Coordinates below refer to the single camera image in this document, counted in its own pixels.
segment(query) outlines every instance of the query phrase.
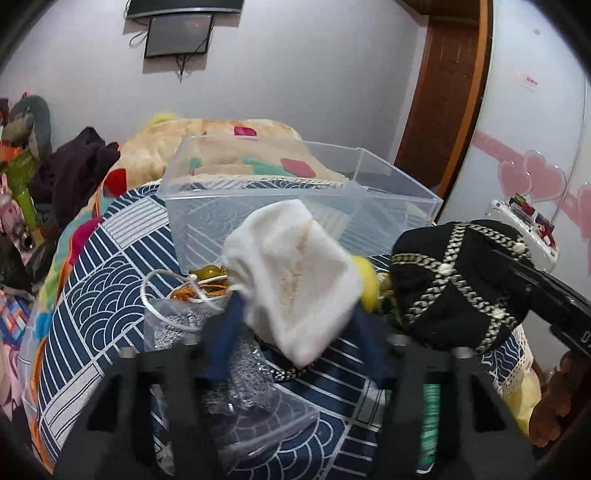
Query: door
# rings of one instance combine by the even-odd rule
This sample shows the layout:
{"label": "door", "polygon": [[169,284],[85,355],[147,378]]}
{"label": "door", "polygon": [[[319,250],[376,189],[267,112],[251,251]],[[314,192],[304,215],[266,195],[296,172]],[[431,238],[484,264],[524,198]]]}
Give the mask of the door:
{"label": "door", "polygon": [[439,187],[466,112],[478,23],[430,19],[421,73],[395,165]]}

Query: silver chain trim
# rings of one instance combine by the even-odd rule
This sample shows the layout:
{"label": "silver chain trim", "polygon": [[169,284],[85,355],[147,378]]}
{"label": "silver chain trim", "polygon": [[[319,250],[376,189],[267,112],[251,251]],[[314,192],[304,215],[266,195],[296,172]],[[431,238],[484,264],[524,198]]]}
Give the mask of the silver chain trim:
{"label": "silver chain trim", "polygon": [[[417,265],[426,268],[435,273],[435,278],[431,287],[429,287],[420,299],[413,303],[404,315],[405,320],[409,325],[412,325],[418,318],[441,296],[448,283],[454,285],[457,290],[466,298],[466,300],[479,312],[490,317],[491,321],[488,326],[485,337],[474,352],[478,355],[484,353],[491,347],[496,337],[499,335],[501,325],[506,325],[513,329],[517,324],[517,319],[508,313],[501,305],[493,305],[488,303],[482,297],[472,290],[462,275],[456,270],[456,260],[460,248],[462,246],[466,228],[471,228],[476,232],[486,235],[488,238],[494,240],[496,243],[508,249],[513,258],[528,258],[531,260],[530,252],[526,251],[522,254],[517,254],[513,250],[515,241],[503,235],[502,233],[487,228],[482,225],[474,225],[473,223],[458,223],[452,231],[452,234],[447,244],[446,251],[443,255],[443,262],[435,260],[432,257],[421,254],[396,254],[392,256],[392,265]],[[518,238],[518,242],[522,242],[523,237]]]}
{"label": "silver chain trim", "polygon": [[517,241],[515,241],[515,240],[509,238],[508,236],[505,236],[502,233],[497,232],[496,230],[494,230],[492,228],[488,228],[488,227],[485,227],[482,225],[475,225],[474,223],[470,223],[470,224],[468,224],[468,227],[471,228],[472,230],[475,230],[476,232],[481,233],[482,235],[487,236],[491,240],[498,243],[500,246],[506,248],[509,251],[509,253],[511,254],[512,258],[516,258],[518,260],[522,260],[523,258],[526,258],[528,260],[531,260],[531,253],[527,247],[522,254],[517,254],[513,250],[513,247],[518,242],[525,245],[525,240],[521,235],[519,237],[517,237]]}

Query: clear plastic box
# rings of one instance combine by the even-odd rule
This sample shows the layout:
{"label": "clear plastic box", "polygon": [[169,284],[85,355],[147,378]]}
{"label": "clear plastic box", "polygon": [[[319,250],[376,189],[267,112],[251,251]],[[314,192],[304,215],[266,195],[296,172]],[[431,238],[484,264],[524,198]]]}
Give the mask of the clear plastic box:
{"label": "clear plastic box", "polygon": [[218,262],[225,238],[271,203],[300,199],[346,250],[364,257],[389,254],[404,231],[431,225],[442,203],[363,148],[230,136],[184,139],[158,195],[185,274]]}

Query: green toy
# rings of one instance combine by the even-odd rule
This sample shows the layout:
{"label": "green toy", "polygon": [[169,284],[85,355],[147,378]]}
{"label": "green toy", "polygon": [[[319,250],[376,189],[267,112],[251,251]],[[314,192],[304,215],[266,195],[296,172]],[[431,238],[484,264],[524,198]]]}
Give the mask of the green toy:
{"label": "green toy", "polygon": [[28,144],[37,162],[50,155],[51,121],[47,102],[38,95],[32,95],[16,103],[8,115],[2,140],[14,147]]}

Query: person's hand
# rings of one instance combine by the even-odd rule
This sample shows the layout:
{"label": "person's hand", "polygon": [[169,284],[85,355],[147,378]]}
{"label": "person's hand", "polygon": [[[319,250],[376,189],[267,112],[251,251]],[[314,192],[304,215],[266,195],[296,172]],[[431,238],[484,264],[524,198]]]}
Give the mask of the person's hand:
{"label": "person's hand", "polygon": [[560,367],[548,382],[540,402],[530,418],[530,442],[545,447],[561,434],[558,417],[569,414],[573,394],[579,389],[588,366],[572,352],[564,354]]}

